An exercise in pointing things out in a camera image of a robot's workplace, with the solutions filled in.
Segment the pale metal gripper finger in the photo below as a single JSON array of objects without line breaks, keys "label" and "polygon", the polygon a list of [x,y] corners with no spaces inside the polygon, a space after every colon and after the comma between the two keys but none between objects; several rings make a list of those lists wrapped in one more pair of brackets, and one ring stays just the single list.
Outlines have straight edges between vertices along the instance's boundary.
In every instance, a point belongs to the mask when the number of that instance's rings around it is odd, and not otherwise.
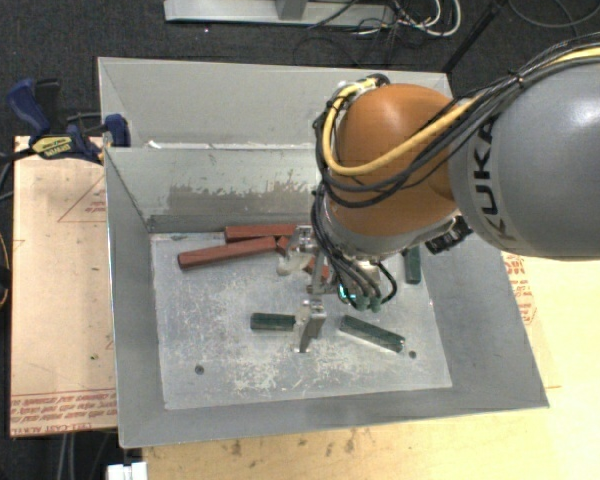
[{"label": "pale metal gripper finger", "polygon": [[288,276],[294,272],[308,271],[315,256],[313,229],[308,225],[297,226],[290,237],[283,236],[277,240],[277,251],[280,253],[277,274]]},{"label": "pale metal gripper finger", "polygon": [[306,353],[312,340],[320,335],[326,313],[320,299],[305,300],[295,313],[294,351]]}]

